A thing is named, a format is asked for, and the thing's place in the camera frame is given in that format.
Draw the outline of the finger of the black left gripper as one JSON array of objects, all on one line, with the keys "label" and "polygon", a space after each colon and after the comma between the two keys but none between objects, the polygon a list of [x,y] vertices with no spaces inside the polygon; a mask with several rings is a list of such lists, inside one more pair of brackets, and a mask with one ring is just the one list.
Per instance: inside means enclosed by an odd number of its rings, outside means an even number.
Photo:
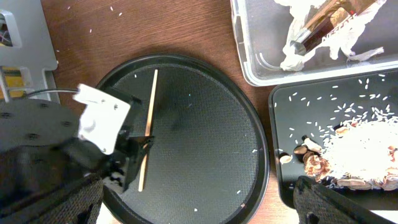
[{"label": "finger of the black left gripper", "polygon": [[121,136],[121,151],[122,152],[145,152],[149,150],[154,143],[153,136],[138,136],[130,135]]},{"label": "finger of the black left gripper", "polygon": [[137,176],[140,176],[140,171],[144,171],[142,166],[146,163],[148,149],[139,149],[126,156],[126,163],[124,169],[123,191],[127,191],[130,183],[133,182]]}]

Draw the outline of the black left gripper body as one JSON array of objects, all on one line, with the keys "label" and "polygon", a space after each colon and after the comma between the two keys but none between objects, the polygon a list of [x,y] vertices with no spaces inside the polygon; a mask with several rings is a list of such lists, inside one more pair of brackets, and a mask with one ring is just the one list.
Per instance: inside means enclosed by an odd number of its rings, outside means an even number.
[{"label": "black left gripper body", "polygon": [[110,155],[103,154],[92,142],[79,139],[78,133],[77,137],[63,144],[62,152],[76,162],[85,175],[98,174],[105,184],[123,184],[126,156],[131,152],[121,151],[121,136],[131,136],[133,122],[142,110],[142,101],[115,88],[101,91],[131,106],[119,130],[114,152]]}]

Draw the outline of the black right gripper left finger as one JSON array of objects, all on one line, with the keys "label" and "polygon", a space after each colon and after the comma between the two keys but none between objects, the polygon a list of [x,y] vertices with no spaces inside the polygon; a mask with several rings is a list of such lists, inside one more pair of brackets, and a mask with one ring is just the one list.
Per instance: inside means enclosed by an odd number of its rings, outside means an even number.
[{"label": "black right gripper left finger", "polygon": [[1,223],[96,223],[103,181],[90,175],[77,182],[14,205],[1,203]]}]

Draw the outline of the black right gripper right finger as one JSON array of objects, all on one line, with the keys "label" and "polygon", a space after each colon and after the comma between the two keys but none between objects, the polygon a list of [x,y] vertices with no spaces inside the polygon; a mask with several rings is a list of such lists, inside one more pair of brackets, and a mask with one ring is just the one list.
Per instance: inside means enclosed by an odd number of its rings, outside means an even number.
[{"label": "black right gripper right finger", "polygon": [[300,224],[393,224],[306,176],[296,181],[293,198]]}]

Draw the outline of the wooden chopstick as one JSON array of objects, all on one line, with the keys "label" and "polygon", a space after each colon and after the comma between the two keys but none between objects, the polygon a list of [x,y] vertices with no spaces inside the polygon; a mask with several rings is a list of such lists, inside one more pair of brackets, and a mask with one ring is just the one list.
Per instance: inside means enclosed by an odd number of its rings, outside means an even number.
[{"label": "wooden chopstick", "polygon": [[[158,74],[159,74],[158,69],[155,69],[153,83],[152,83],[152,89],[151,89],[151,94],[150,94],[149,109],[148,109],[148,113],[147,113],[145,137],[149,137],[151,134]],[[144,146],[144,149],[145,149],[146,153],[144,155],[144,158],[143,158],[142,164],[141,164],[141,168],[140,168],[139,186],[138,186],[139,192],[142,192],[144,190],[144,184],[145,184],[145,179],[146,179],[146,167],[147,167],[147,153],[149,152],[148,144],[146,144]]]}]

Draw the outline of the white paper napkin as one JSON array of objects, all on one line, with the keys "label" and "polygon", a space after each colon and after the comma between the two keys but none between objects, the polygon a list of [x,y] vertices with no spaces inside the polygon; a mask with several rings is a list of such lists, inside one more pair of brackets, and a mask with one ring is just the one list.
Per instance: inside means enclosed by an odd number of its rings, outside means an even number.
[{"label": "white paper napkin", "polygon": [[327,38],[326,41],[322,42],[305,56],[294,54],[294,49],[290,46],[290,41],[300,32],[305,23],[309,21],[325,1],[329,0],[275,0],[277,4],[290,7],[290,14],[294,18],[290,24],[287,39],[282,49],[285,59],[280,63],[280,68],[284,71],[297,72],[302,70],[305,63],[315,56],[316,50],[322,47],[329,48],[330,58],[333,60],[338,58],[339,51],[343,52],[348,61],[360,62],[384,53],[383,47],[368,50],[361,54],[352,51],[353,46],[365,31],[366,25],[374,19],[380,8],[386,3],[386,0],[375,0],[374,4],[351,20],[347,26],[344,26],[336,34]]}]

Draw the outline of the gold snack wrapper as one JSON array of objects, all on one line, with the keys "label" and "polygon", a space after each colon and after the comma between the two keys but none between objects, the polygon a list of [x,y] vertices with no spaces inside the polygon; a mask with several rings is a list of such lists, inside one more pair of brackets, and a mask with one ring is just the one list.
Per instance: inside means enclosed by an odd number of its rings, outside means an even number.
[{"label": "gold snack wrapper", "polygon": [[294,54],[305,56],[374,3],[375,0],[325,1],[290,41]]}]

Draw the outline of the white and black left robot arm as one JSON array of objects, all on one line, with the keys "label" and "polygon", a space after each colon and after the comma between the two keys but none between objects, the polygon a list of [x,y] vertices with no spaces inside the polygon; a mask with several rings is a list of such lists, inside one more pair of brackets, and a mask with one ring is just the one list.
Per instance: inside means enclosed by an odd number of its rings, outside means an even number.
[{"label": "white and black left robot arm", "polygon": [[140,99],[115,88],[81,85],[81,116],[37,99],[1,105],[1,216],[51,205],[87,182],[123,193],[136,178],[152,136],[132,136]]}]

